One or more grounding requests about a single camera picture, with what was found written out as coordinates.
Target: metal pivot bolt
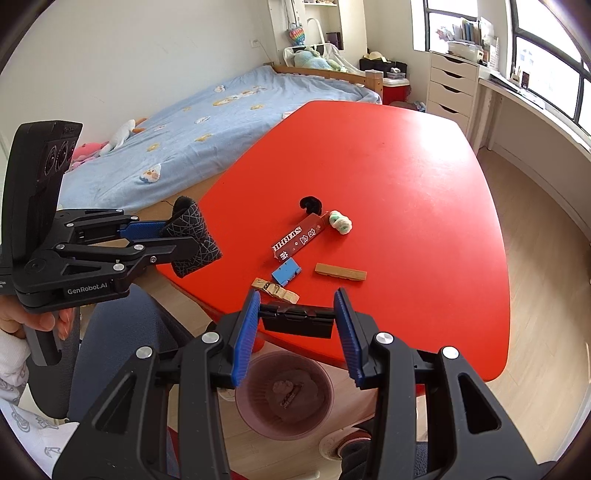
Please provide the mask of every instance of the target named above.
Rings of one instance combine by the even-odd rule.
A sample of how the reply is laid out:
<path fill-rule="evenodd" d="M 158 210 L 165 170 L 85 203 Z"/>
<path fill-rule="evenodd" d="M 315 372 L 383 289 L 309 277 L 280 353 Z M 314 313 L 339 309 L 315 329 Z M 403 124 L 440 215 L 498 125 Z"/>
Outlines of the metal pivot bolt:
<path fill-rule="evenodd" d="M 137 358 L 150 358 L 152 356 L 152 349 L 149 346 L 141 346 L 135 351 Z"/>
<path fill-rule="evenodd" d="M 387 344 L 392 343 L 394 341 L 394 337 L 392 335 L 390 335 L 388 332 L 379 332 L 375 336 L 375 339 L 379 343 L 383 343 L 384 345 L 387 345 Z"/>
<path fill-rule="evenodd" d="M 220 339 L 220 336 L 217 332 L 205 332 L 201 335 L 201 340 L 203 343 L 217 343 Z"/>
<path fill-rule="evenodd" d="M 457 348 L 452 346 L 443 347 L 443 356 L 445 358 L 449 358 L 450 360 L 455 360 L 457 357 L 460 356 L 460 352 L 457 351 Z"/>

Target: blue block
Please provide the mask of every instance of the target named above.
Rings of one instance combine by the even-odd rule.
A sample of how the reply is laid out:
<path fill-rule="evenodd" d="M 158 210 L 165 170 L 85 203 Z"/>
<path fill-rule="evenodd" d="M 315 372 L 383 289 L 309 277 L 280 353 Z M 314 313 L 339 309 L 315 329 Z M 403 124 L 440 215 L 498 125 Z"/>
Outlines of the blue block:
<path fill-rule="evenodd" d="M 298 273 L 301 272 L 301 267 L 293 258 L 288 258 L 282 266 L 277 268 L 271 276 L 282 287 L 292 280 Z"/>

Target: wooden bed frame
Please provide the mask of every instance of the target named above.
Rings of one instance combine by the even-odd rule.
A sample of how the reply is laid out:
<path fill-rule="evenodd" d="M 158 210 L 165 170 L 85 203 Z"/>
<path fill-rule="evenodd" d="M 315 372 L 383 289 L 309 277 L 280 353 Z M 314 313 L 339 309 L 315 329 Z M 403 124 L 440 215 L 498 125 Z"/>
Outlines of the wooden bed frame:
<path fill-rule="evenodd" d="M 314 75 L 319 77 L 324 77 L 325 79 L 335 79 L 335 80 L 343 80 L 345 82 L 352 83 L 353 85 L 363 85 L 364 87 L 368 88 L 369 90 L 373 90 L 376 92 L 380 98 L 382 98 L 384 92 L 384 83 L 383 72 L 378 70 L 367 70 L 365 72 L 365 77 L 361 75 L 355 75 L 353 73 L 342 73 L 342 72 L 333 72 L 331 70 L 316 70 L 316 69 L 299 69 L 296 67 L 286 67 L 284 65 L 271 65 L 273 69 L 277 73 L 290 73 L 296 75 Z M 171 195 L 165 200 L 161 200 L 154 205 L 146 207 L 143 210 L 138 212 L 138 216 L 142 220 L 163 220 L 170 217 L 173 209 L 173 204 L 175 200 L 180 196 L 185 196 L 192 198 L 196 202 L 198 202 L 203 195 L 217 182 L 219 177 L 223 175 L 222 173 L 218 173 L 213 177 L 210 177 L 206 180 L 200 181 L 195 185 L 190 186 L 187 189 L 184 189 L 182 192 L 178 192 L 174 195 Z"/>

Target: floor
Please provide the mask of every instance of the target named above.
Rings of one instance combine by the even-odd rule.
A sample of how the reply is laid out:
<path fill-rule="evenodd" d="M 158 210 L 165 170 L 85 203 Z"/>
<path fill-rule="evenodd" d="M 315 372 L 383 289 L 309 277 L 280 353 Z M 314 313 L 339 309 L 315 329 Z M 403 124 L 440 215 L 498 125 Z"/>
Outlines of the floor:
<path fill-rule="evenodd" d="M 581 231 L 541 188 L 499 155 L 483 149 L 479 161 L 489 183 L 505 241 L 511 285 L 509 360 L 489 383 L 538 462 L 554 458 L 590 383 L 590 248 Z M 156 270 L 137 283 L 196 334 L 209 318 Z M 265 345 L 262 353 L 277 348 Z M 325 365 L 335 385 L 335 407 L 322 428 L 295 442 L 256 434 L 235 404 L 220 401 L 230 466 L 250 480 L 281 480 L 319 470 L 337 478 L 340 464 L 320 457 L 322 436 L 371 412 L 374 398 L 360 392 L 345 371 Z M 174 404 L 176 390 L 171 404 Z M 417 437 L 426 439 L 423 399 L 417 401 Z M 177 425 L 175 408 L 169 424 Z"/>

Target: human hand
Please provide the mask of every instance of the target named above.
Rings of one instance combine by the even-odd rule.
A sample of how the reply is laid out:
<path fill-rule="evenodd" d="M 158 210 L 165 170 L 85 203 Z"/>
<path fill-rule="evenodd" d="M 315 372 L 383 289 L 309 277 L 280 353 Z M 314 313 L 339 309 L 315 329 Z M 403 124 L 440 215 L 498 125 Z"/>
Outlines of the human hand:
<path fill-rule="evenodd" d="M 23 325 L 42 332 L 50 332 L 57 325 L 58 336 L 68 338 L 74 321 L 74 309 L 60 310 L 55 320 L 51 312 L 28 313 L 13 295 L 0 296 L 0 329 L 20 339 L 25 338 Z"/>

